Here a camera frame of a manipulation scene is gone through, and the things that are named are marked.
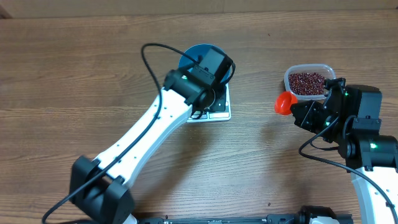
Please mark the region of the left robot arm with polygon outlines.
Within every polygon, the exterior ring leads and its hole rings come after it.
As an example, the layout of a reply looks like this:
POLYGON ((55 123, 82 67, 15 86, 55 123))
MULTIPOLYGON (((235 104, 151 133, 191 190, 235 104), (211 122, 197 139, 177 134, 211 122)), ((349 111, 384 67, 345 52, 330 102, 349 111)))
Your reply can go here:
POLYGON ((236 66, 220 48, 201 44, 181 53, 149 109, 94 159, 72 165, 68 200, 93 223, 136 223, 130 188, 147 161, 178 127, 231 119, 228 83, 236 66))

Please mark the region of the orange scoop with blue handle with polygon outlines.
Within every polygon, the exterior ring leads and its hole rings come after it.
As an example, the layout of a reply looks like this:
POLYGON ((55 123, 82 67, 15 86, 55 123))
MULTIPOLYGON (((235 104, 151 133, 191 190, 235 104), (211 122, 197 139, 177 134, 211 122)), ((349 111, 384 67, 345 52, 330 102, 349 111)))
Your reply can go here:
POLYGON ((274 111, 284 116, 290 115, 292 112, 290 107, 298 103, 297 97, 291 91, 281 93, 274 103, 274 111))

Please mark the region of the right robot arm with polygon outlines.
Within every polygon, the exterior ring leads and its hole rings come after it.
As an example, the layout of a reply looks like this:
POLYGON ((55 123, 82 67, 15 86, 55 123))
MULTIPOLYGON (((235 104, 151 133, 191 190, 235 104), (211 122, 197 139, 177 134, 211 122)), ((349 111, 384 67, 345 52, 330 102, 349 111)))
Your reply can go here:
POLYGON ((294 103, 295 125, 328 143, 335 142, 344 164, 304 152, 301 156, 351 175, 363 223, 397 223, 397 139, 381 135, 382 93, 373 86, 327 79, 323 102, 294 103))

